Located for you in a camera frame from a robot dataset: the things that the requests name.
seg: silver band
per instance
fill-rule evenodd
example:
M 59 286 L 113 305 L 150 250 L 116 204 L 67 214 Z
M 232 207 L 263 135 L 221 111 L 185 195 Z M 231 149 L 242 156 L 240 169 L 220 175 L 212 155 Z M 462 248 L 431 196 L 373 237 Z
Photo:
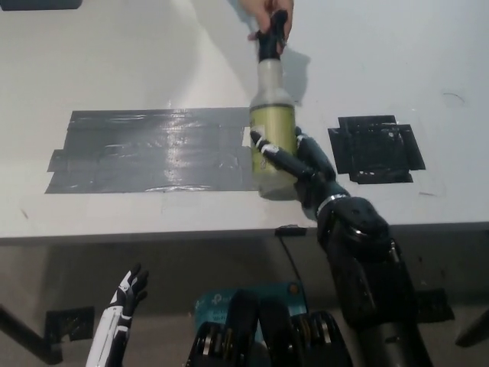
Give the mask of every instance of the silver band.
M 331 195 L 326 197 L 326 200 L 324 200 L 321 205 L 319 205 L 318 211 L 316 212 L 316 217 L 319 216 L 319 213 L 321 213 L 322 208 L 324 208 L 326 205 L 329 203 L 332 203 L 333 201 L 337 199 L 341 199 L 342 197 L 347 197 L 348 195 L 344 195 L 343 193 L 337 193 L 336 195 Z

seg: black tape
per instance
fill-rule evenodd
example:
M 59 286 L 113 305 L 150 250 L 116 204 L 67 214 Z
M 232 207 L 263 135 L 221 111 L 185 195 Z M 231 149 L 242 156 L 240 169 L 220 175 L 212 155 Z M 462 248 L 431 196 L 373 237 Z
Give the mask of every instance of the black tape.
M 248 108 L 75 111 L 46 193 L 253 191 Z
M 92 339 L 94 322 L 94 307 L 48 311 L 46 312 L 44 339 L 49 344 L 61 343 L 66 335 L 70 338 L 70 342 Z
M 410 125 L 393 115 L 338 118 L 329 138 L 339 174 L 358 184 L 413 182 L 410 171 L 425 170 Z

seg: black mechanical part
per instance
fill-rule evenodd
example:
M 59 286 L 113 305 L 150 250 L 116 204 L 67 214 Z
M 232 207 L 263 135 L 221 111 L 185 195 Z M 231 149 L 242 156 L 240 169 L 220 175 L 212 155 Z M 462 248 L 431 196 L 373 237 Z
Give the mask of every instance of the black mechanical part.
M 292 317 L 300 336 L 303 366 L 352 367 L 350 353 L 333 316 L 324 311 Z
M 276 298 L 265 298 L 260 305 L 260 326 L 272 367 L 302 366 L 302 349 L 289 310 Z
M 411 321 L 359 330 L 358 340 L 367 366 L 433 366 L 418 327 Z
M 238 291 L 229 303 L 225 325 L 204 323 L 194 340 L 186 367 L 245 367 L 258 325 L 259 300 Z

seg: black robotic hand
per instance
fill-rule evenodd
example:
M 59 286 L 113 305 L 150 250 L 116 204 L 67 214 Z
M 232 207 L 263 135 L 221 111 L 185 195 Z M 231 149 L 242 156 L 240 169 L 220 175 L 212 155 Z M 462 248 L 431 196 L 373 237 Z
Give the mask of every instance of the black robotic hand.
M 336 182 L 336 172 L 317 142 L 296 128 L 297 156 L 271 144 L 256 131 L 251 140 L 277 169 L 295 178 L 296 191 L 305 209 L 313 209 L 316 217 L 329 202 L 349 196 L 348 191 Z

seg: white table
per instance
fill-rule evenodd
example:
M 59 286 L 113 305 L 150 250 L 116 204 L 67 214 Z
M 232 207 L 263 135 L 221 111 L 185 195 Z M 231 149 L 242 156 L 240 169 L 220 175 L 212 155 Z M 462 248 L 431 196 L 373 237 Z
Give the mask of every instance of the white table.
M 283 62 L 298 125 L 332 158 L 339 116 L 393 113 L 428 168 L 411 184 L 340 183 L 392 225 L 489 227 L 487 1 L 308 0 L 294 15 Z M 298 203 L 255 192 L 44 194 L 73 110 L 247 106 L 247 33 L 225 0 L 0 12 L 0 242 L 314 226 Z

